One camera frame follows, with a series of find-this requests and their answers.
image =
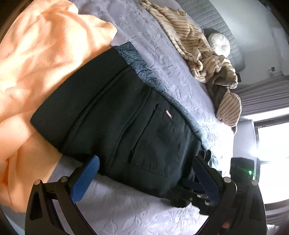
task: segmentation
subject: orange blanket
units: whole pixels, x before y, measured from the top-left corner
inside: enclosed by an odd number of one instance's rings
[[[34,0],[12,24],[0,44],[0,204],[25,212],[34,180],[49,179],[61,154],[30,118],[115,34],[111,23],[78,15],[68,0]]]

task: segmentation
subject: clothing tag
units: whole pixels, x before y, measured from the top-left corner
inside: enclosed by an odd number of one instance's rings
[[[168,110],[166,110],[166,114],[168,115],[168,117],[169,117],[170,119],[173,118],[173,116],[170,114],[170,112],[169,112]]]

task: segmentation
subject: beige striped blanket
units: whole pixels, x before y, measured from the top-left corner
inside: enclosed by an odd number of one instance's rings
[[[158,21],[178,53],[187,60],[191,74],[198,81],[208,83],[221,69],[226,70],[226,76],[221,80],[214,79],[210,87],[227,86],[228,92],[222,94],[219,107],[215,108],[216,117],[231,127],[236,126],[242,106],[240,98],[228,90],[238,84],[231,62],[213,51],[200,28],[187,19],[185,12],[160,7],[148,0],[140,0],[140,4]]]

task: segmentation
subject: quilted headboard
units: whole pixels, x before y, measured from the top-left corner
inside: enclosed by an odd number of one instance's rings
[[[236,43],[232,32],[223,20],[219,12],[209,0],[176,0],[185,12],[204,29],[206,36],[219,32],[225,35],[231,44],[231,52],[227,57],[236,73],[245,68],[245,63],[241,51]]]

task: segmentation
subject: white wall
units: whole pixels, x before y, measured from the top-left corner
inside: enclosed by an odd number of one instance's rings
[[[246,68],[242,85],[269,78],[267,71],[280,72],[279,53],[269,25],[278,21],[258,0],[210,0],[219,11],[243,54]]]
[[[237,133],[234,137],[233,157],[244,157],[255,162],[254,176],[256,173],[256,135],[253,120],[239,121]]]

